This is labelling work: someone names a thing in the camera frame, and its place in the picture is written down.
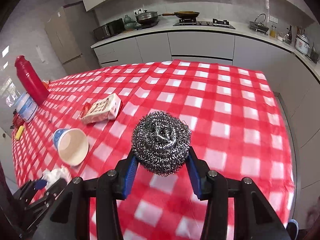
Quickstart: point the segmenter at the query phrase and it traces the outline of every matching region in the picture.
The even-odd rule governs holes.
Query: refrigerator
[[[82,1],[60,7],[45,23],[51,45],[68,75],[100,68],[94,50],[93,30],[98,23]]]

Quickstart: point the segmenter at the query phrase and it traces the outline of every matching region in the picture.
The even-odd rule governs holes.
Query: red bottle
[[[37,105],[40,106],[48,97],[49,91],[41,82],[30,61],[27,61],[24,56],[18,56],[14,65],[17,68],[17,76],[22,85]]]

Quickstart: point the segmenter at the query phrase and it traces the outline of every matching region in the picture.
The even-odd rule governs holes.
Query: robotic arm
[[[225,240],[228,198],[235,200],[235,240],[290,240],[268,200],[250,178],[241,181],[210,170],[189,149],[186,161],[194,193],[208,200],[201,240]],[[33,240],[89,240],[89,203],[96,198],[98,240],[122,240],[116,200],[131,192],[138,162],[131,150],[114,170],[84,181],[74,178],[40,222]]]

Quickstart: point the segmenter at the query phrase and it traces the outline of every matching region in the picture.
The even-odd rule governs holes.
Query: faucet
[[[262,25],[264,25],[264,22],[265,22],[265,21],[266,21],[266,19],[267,19],[267,16],[266,16],[266,14],[265,14],[265,13],[261,13],[261,14],[259,14],[259,15],[258,15],[258,17],[254,20],[254,22],[256,22],[256,21],[258,20],[258,18],[259,18],[261,15],[264,15],[264,20],[263,20],[263,22],[261,22],[261,24],[262,24]]]

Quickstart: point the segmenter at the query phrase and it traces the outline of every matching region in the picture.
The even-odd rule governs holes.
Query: ceiling light
[[[6,47],[6,48],[2,51],[2,57],[4,57],[5,55],[7,55],[8,52],[9,52],[9,46]]]

